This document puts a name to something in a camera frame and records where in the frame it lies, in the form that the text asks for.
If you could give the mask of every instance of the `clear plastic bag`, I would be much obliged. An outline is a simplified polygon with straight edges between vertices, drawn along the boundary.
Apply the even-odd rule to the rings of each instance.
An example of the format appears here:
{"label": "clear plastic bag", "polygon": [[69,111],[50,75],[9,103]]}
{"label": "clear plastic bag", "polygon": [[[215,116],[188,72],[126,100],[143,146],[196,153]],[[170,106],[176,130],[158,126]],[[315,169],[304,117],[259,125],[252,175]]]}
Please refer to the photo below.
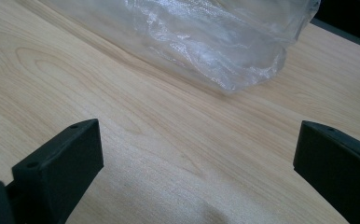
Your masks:
{"label": "clear plastic bag", "polygon": [[232,93],[284,66],[320,0],[40,0],[129,53]]}

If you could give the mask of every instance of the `light wood surface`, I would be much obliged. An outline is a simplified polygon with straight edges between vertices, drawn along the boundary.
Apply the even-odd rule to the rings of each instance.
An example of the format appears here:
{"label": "light wood surface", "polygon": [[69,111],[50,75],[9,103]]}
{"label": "light wood surface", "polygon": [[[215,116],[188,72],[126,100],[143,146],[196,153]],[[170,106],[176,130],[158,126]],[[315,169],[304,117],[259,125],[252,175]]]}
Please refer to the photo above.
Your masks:
{"label": "light wood surface", "polygon": [[360,140],[360,47],[308,25],[279,76],[223,96],[0,0],[0,179],[92,118],[105,167],[67,223],[346,223],[292,160],[304,119]]}

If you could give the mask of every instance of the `screw hole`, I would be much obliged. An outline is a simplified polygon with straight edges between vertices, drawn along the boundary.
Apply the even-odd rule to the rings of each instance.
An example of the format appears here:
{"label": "screw hole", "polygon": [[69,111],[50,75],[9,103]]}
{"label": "screw hole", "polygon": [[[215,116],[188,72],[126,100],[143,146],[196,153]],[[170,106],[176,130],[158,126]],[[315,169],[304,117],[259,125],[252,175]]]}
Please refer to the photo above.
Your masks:
{"label": "screw hole", "polygon": [[34,168],[34,167],[36,167],[37,165],[38,165],[38,162],[34,161],[34,162],[31,162],[31,163],[28,163],[28,164],[26,165],[26,167],[28,167],[28,168]]}

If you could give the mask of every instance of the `tabletop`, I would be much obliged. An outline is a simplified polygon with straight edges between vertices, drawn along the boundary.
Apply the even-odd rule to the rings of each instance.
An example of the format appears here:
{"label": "tabletop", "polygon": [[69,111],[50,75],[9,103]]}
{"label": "tabletop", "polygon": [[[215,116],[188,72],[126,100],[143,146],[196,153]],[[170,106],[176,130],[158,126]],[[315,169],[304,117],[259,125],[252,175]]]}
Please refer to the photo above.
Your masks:
{"label": "tabletop", "polygon": [[0,179],[94,118],[104,168],[67,223],[346,223],[292,162],[303,120],[360,140],[360,46],[310,24],[277,77],[225,96],[0,0]]}

